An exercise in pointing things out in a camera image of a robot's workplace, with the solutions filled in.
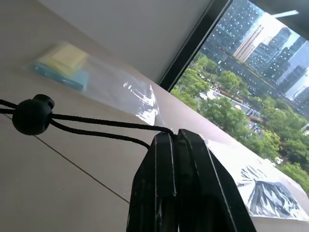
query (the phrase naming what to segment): window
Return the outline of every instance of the window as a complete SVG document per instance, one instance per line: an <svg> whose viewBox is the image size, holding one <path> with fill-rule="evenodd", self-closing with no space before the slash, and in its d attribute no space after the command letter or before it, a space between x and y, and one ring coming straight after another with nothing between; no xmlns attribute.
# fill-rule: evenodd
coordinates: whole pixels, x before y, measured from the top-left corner
<svg viewBox="0 0 309 232"><path fill-rule="evenodd" d="M309 123L309 91L299 90L309 86L309 42L249 1L240 8L244 2L234 0L225 13L237 18L229 27L237 36L218 33L230 26L220 20L171 93L255 154L282 170L297 166L308 180L309 142L300 129ZM309 192L297 175L291 178Z"/></svg>

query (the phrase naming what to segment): plastic bag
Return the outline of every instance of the plastic bag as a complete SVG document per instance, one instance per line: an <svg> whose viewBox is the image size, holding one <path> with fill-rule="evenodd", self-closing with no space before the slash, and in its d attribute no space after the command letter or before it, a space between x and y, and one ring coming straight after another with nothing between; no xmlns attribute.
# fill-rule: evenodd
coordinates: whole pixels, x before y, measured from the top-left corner
<svg viewBox="0 0 309 232"><path fill-rule="evenodd" d="M67 42L58 43L27 68L86 97L133 114L149 125L164 126L150 84Z"/></svg>

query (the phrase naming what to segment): desk surface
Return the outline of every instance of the desk surface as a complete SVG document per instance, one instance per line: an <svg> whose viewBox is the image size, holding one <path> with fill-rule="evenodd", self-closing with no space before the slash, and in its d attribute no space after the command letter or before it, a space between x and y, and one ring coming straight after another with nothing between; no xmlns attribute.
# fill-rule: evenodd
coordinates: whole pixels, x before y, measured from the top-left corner
<svg viewBox="0 0 309 232"><path fill-rule="evenodd" d="M0 26L4 32L0 36L0 99L19 103L43 93L55 101L54 113L143 123L133 115L21 69L23 64L52 43L68 41L153 85L160 113L174 131L186 128L210 140L247 151L204 117L37 2L7 1L0 7ZM156 134L154 131L74 122L64 124L136 137L149 144ZM0 125L1 231L125 231L128 203L69 164L59 153L129 200L133 176L146 152L144 147L130 142L70 134L54 127L38 137L25 136L18 133L10 119L3 115L0 115ZM253 219L253 222L261 231L265 231L265 223L270 223L267 218ZM281 221L270 224L267 227L269 231L282 226Z"/></svg>

